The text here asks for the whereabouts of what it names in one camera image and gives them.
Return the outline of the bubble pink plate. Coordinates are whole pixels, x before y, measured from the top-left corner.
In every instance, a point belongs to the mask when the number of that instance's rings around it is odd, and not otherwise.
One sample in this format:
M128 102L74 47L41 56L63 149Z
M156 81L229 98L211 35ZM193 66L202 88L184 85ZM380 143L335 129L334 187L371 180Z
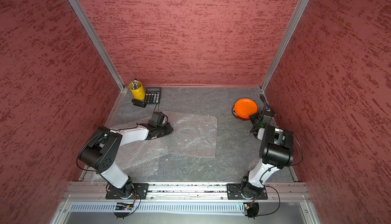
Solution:
M123 171L135 171L142 166L155 169L159 158L168 153L167 139L139 140L120 146L115 162Z

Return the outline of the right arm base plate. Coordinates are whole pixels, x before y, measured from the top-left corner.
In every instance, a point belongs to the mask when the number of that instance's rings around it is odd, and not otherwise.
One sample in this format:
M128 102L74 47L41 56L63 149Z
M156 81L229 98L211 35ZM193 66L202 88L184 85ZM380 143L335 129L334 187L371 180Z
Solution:
M265 188L258 188L247 184L241 186L238 183L227 184L227 195L229 200L267 200L267 192Z

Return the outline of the orange dinner plate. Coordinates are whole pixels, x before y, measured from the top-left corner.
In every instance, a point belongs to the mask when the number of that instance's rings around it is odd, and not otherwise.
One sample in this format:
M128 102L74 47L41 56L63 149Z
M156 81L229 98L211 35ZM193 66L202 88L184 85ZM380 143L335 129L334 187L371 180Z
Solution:
M258 112L258 107L257 107L256 103L253 100L248 99L248 98L243 98L243 99L238 100L234 106L235 106L235 108L242 107L242 108L251 109L252 110L252 112L250 112L251 115Z

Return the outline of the bubble orange plate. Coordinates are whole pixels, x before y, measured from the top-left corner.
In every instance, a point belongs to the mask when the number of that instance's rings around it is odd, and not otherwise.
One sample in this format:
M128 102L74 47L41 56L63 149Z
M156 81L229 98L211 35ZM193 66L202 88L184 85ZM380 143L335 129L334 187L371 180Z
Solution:
M154 141L156 150L167 154L214 158L216 154L217 118L172 111L164 112L173 132Z

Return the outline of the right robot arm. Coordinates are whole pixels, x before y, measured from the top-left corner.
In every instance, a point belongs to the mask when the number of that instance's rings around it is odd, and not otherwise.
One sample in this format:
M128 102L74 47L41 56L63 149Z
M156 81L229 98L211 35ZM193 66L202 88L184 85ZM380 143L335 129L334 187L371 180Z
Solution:
M266 111L264 115L251 115L254 125L252 133L261 141L260 161L243 177L241 194L245 199L265 196L266 181L277 171L290 167L294 160L294 136L287 130L271 125L274 112Z

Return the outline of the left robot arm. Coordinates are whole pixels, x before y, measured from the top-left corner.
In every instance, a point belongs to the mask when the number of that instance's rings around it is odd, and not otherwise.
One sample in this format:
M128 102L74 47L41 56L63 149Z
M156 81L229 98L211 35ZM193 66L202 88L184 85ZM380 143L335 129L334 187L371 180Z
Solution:
M161 138L173 131L170 123L162 126L138 124L126 129L99 127L80 150L76 162L84 163L105 179L109 190L117 197L125 200L134 198L136 190L131 178L115 162L120 147L136 141Z

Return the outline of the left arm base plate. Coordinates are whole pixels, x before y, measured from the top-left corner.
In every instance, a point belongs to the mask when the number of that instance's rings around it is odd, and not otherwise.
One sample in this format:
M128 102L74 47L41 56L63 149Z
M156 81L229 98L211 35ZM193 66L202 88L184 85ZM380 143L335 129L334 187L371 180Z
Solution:
M135 198L144 200L148 192L149 184L148 183L131 183L125 184L123 188L116 188L110 183L106 187L106 196L107 200L124 200L130 201Z

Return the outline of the red floral dinner plate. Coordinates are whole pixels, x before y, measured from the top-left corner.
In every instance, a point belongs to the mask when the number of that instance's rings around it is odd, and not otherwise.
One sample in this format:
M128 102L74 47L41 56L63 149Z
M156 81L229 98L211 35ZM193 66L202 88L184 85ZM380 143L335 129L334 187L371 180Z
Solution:
M249 121L250 112L252 112L252 110L247 108L235 108L235 106L232 108L233 116L242 121Z

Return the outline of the clear bubble wrap sheet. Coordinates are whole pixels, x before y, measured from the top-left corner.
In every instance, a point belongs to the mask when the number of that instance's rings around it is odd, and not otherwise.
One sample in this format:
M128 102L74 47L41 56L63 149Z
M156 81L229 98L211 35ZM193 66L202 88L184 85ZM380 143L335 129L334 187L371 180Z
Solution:
M156 150L119 152L117 166L131 178L156 175L162 152Z

